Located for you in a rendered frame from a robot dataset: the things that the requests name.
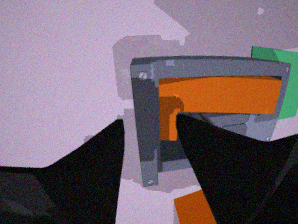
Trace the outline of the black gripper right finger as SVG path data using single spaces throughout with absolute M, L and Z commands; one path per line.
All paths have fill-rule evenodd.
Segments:
M 182 113 L 176 129 L 217 224 L 250 224 L 298 163 L 295 133 L 259 141 Z

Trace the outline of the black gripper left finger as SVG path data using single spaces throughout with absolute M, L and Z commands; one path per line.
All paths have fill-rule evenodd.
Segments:
M 49 167 L 0 165 L 0 212 L 57 224 L 116 224 L 124 149 L 121 119 Z

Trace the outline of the orange l-shaped part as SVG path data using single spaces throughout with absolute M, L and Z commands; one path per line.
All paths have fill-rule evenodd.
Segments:
M 177 140 L 178 112 L 274 113 L 282 80 L 271 76 L 158 79 L 160 140 Z

